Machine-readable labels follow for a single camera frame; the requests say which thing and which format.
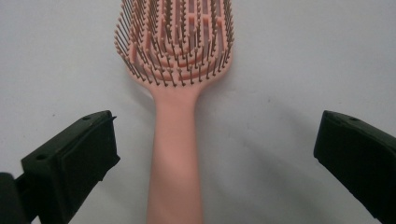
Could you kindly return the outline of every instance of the brush bristle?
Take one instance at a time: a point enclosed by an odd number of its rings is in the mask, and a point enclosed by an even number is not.
[[[117,53],[143,82],[193,85],[230,67],[231,0],[123,0],[121,8]]]

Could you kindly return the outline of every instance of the brush head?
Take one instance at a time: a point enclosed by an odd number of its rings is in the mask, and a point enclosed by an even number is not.
[[[123,0],[118,54],[143,86],[204,87],[233,58],[231,0]]]

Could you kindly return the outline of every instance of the hair brush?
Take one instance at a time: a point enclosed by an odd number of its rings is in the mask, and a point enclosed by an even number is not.
[[[233,58],[230,0],[123,0],[117,53],[149,90],[156,126],[147,223],[202,223],[194,108]]]

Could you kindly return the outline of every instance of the white surface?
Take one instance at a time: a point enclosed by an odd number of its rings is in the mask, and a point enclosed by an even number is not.
[[[113,46],[120,1],[0,0],[0,171],[109,109],[120,163],[71,223],[144,223],[154,105]],[[323,110],[396,135],[396,2],[233,0],[233,67],[196,110],[205,220],[379,223],[313,157]]]

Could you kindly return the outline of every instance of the brush handle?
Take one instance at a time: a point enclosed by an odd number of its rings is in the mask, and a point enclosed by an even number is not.
[[[148,224],[202,224],[193,91],[154,95],[156,126],[148,193]]]

